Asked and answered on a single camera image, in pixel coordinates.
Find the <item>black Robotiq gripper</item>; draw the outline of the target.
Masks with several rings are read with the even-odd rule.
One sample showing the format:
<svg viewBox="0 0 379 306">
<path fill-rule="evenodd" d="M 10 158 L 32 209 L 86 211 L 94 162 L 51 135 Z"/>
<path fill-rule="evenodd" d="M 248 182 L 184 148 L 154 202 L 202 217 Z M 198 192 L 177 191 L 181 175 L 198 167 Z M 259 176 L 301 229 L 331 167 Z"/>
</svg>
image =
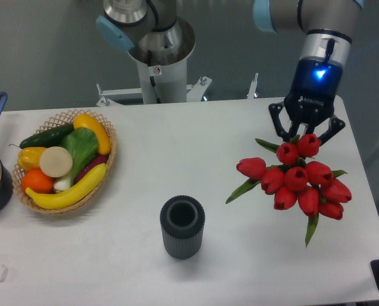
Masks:
<svg viewBox="0 0 379 306">
<path fill-rule="evenodd" d="M 312 133 L 329 119 L 327 130 L 318 137 L 321 146 L 345 128 L 346 123 L 334 115 L 334 99 L 351 43 L 351 37 L 337 31 L 314 29 L 307 32 L 290 92 L 284 103 L 269 105 L 275 132 L 283 141 L 290 141 L 290 134 L 296 134 L 301 124 Z M 289 132 L 280 119 L 284 106 L 291 121 Z"/>
</svg>

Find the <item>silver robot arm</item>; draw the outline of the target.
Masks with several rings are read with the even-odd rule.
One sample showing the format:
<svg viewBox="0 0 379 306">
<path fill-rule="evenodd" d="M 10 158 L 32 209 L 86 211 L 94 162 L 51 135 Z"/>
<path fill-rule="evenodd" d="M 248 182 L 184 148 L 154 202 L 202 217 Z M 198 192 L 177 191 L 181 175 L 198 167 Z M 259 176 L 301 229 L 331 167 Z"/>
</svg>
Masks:
<svg viewBox="0 0 379 306">
<path fill-rule="evenodd" d="M 362 1 L 255 1 L 253 20 L 262 31 L 300 30 L 305 35 L 288 95 L 269 106 L 277 135 L 291 140 L 300 126 L 311 134 L 323 122 L 327 142 L 345 123 L 334 100 L 352 44 Z M 195 34 L 177 16 L 175 1 L 105 1 L 96 19 L 101 37 L 136 62 L 145 104 L 186 102 L 187 60 Z"/>
</svg>

